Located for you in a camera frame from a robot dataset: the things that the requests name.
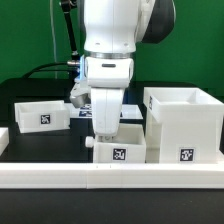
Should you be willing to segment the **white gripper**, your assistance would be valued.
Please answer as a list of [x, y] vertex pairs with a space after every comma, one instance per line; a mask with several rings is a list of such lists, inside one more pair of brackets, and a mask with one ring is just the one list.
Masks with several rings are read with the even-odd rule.
[[116, 139], [123, 96], [123, 89], [91, 89], [92, 123], [98, 141], [104, 142], [105, 136], [109, 141]]

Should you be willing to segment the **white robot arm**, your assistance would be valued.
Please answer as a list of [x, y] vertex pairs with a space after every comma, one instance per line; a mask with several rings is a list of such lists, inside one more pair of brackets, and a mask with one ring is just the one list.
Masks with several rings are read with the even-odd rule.
[[133, 77], [136, 44], [157, 44], [171, 33], [174, 0], [78, 0], [78, 7], [93, 130], [111, 138], [118, 132], [124, 91]]

